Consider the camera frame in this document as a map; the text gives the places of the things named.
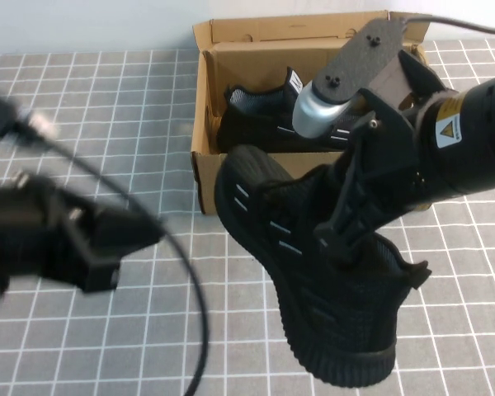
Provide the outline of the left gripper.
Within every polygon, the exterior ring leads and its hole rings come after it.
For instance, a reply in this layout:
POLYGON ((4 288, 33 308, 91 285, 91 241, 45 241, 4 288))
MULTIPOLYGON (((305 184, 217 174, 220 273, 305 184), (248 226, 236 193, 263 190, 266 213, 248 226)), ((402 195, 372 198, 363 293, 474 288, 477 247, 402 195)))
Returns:
POLYGON ((0 298, 14 276, 38 276, 85 293, 114 290, 123 258, 161 241, 146 214, 102 207, 46 175, 20 172, 0 187, 0 298))

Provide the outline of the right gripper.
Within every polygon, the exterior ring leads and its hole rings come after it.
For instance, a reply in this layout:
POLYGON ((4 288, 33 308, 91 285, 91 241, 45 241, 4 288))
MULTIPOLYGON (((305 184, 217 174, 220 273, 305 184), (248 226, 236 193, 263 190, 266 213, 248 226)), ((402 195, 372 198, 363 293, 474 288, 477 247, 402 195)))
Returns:
POLYGON ((333 164, 344 177, 342 189, 330 218, 317 227, 322 248, 344 264, 356 260, 363 239, 404 213, 394 196, 412 185, 419 164, 414 127, 421 128, 425 111, 446 99, 448 88, 401 49, 370 89, 359 93, 371 112, 356 124, 350 147, 333 164))

